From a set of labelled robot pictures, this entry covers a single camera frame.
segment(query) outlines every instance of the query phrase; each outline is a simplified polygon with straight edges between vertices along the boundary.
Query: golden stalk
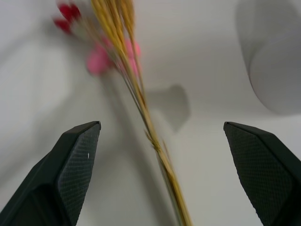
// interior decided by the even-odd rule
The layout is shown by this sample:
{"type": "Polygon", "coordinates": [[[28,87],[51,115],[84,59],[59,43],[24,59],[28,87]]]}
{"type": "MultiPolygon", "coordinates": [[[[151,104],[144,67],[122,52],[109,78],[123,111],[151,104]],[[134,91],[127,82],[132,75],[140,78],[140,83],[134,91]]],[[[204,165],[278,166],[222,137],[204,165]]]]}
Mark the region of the golden stalk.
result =
{"type": "Polygon", "coordinates": [[[143,77],[142,77],[142,73],[141,73],[141,66],[140,66],[140,62],[138,60],[138,55],[137,55],[137,50],[136,50],[136,45],[135,45],[135,10],[134,10],[134,5],[133,5],[133,2],[131,0],[119,0],[119,5],[120,5],[120,13],[123,17],[124,25],[126,27],[128,36],[129,36],[131,44],[132,44],[134,58],[135,58],[135,62],[136,62],[136,65],[137,65],[137,70],[138,70],[138,75],[139,75],[140,86],[141,86],[141,89],[142,89],[142,93],[145,96],[145,89],[144,89],[143,77]]]}
{"type": "MultiPolygon", "coordinates": [[[[89,35],[90,38],[92,39],[92,41],[93,41],[94,43],[99,43],[99,44],[101,44],[101,45],[103,46],[103,48],[106,50],[106,52],[108,53],[108,55],[109,55],[109,57],[111,58],[111,60],[112,60],[113,62],[115,62],[116,57],[113,56],[112,51],[109,50],[109,49],[107,48],[107,46],[103,43],[102,38],[99,36],[99,34],[98,34],[98,32],[97,32],[97,29],[94,27],[94,25],[93,25],[93,23],[91,22],[91,20],[88,19],[88,18],[82,18],[82,20],[81,20],[81,25],[85,28],[85,30],[87,31],[88,35],[89,35]]],[[[124,72],[122,71],[122,68],[120,68],[120,67],[117,66],[116,69],[117,69],[121,74],[124,74],[124,72]]],[[[131,83],[128,81],[128,78],[127,78],[126,76],[122,76],[122,78],[124,79],[125,84],[126,84],[127,88],[129,89],[130,94],[131,94],[131,96],[132,96],[132,98],[133,98],[133,100],[134,100],[134,103],[135,103],[135,105],[137,106],[140,115],[142,116],[142,112],[141,112],[140,107],[139,107],[139,105],[138,105],[137,97],[136,97],[135,93],[133,93],[133,88],[131,87],[131,83]]]]}
{"type": "MultiPolygon", "coordinates": [[[[169,156],[165,154],[160,143],[158,135],[154,129],[151,121],[150,113],[145,102],[145,92],[140,90],[136,76],[130,66],[129,59],[126,53],[126,47],[124,43],[124,34],[122,27],[122,18],[129,33],[133,51],[136,55],[135,43],[134,43],[134,6],[131,0],[91,0],[93,10],[95,12],[98,21],[100,22],[104,32],[111,40],[113,46],[116,49],[118,57],[122,63],[120,72],[123,74],[127,87],[129,88],[132,97],[136,103],[138,110],[141,113],[143,122],[146,127],[146,137],[153,145],[154,150],[157,153],[157,157],[160,163],[160,167],[164,171],[163,176],[166,181],[167,188],[169,189],[171,198],[175,202],[175,211],[178,212],[179,218],[183,226],[192,226],[187,207],[182,196],[182,192],[171,165],[169,156]]],[[[139,67],[138,57],[135,56],[135,61],[139,67]]],[[[143,89],[143,81],[141,70],[139,71],[140,86],[143,89]]]]}

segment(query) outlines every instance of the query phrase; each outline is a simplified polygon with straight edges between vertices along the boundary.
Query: dried grass bundle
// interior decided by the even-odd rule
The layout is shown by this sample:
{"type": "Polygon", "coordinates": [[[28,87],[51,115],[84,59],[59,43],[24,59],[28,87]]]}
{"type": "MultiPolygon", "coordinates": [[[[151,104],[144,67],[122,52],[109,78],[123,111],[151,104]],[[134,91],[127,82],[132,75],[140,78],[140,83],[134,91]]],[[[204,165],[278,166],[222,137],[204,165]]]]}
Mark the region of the dried grass bundle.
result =
{"type": "MultiPolygon", "coordinates": [[[[156,151],[158,162],[164,176],[166,186],[174,204],[179,223],[182,226],[191,226],[192,221],[187,211],[179,183],[177,181],[174,169],[172,167],[168,150],[163,142],[163,148],[160,144],[158,135],[151,121],[150,113],[146,104],[142,73],[135,49],[135,13],[132,0],[91,0],[94,13],[104,30],[105,34],[114,46],[114,51],[107,51],[114,61],[117,70],[122,75],[132,98],[141,114],[145,125],[145,135],[152,143],[156,151]],[[125,36],[126,31],[132,43],[135,62],[138,69],[138,76],[133,73],[127,56],[125,36]]],[[[82,20],[92,39],[103,44],[108,50],[95,29],[93,23],[88,19],[82,20]]]]}

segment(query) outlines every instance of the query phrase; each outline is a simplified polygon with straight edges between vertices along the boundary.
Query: textured gripper pad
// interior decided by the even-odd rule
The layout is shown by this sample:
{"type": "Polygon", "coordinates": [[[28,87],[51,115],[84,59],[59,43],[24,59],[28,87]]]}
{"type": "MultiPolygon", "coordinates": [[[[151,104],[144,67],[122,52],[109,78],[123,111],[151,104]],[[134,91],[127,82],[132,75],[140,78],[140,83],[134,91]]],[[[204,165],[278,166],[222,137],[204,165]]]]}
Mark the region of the textured gripper pad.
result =
{"type": "Polygon", "coordinates": [[[238,177],[264,226],[273,225],[292,192],[293,177],[256,136],[225,125],[238,177]]]}
{"type": "Polygon", "coordinates": [[[100,125],[97,124],[79,136],[58,178],[58,192],[72,226],[79,219],[89,187],[99,130],[100,125]]]}

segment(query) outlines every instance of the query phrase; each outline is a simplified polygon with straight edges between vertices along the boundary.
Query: white surface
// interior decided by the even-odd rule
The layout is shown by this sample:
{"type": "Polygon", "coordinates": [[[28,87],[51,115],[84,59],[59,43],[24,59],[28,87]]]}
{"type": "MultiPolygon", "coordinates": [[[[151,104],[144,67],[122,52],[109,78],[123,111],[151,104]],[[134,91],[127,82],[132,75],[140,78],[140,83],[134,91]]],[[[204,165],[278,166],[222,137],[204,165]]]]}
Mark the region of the white surface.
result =
{"type": "MultiPolygon", "coordinates": [[[[237,37],[237,5],[238,0],[136,4],[153,119],[167,141],[196,226],[261,225],[239,183],[225,121],[273,132],[301,157],[301,117],[272,114],[251,88],[237,37]]],[[[0,21],[11,16],[5,10],[0,21]]],[[[32,30],[15,48],[10,34],[5,40],[11,45],[4,45],[10,54],[1,55],[1,207],[64,131],[100,120],[94,172],[78,225],[173,225],[154,152],[122,80],[92,78],[84,64],[89,47],[51,29],[32,30]]]]}

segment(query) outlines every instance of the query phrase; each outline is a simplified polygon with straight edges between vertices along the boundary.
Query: white backdrop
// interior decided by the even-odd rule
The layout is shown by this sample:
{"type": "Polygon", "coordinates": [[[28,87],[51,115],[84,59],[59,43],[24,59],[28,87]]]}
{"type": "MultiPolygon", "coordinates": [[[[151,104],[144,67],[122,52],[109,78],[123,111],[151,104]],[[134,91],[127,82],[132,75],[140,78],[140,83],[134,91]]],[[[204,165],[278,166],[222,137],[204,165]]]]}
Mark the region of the white backdrop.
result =
{"type": "MultiPolygon", "coordinates": [[[[261,225],[239,183],[225,121],[273,132],[301,157],[301,116],[269,112],[252,90],[237,35],[238,4],[136,3],[148,101],[196,226],[261,225]]],[[[51,1],[0,2],[0,207],[64,131],[99,120],[78,225],[174,225],[154,151],[122,80],[114,73],[91,77],[90,47],[57,31],[54,12],[51,1]]]]}

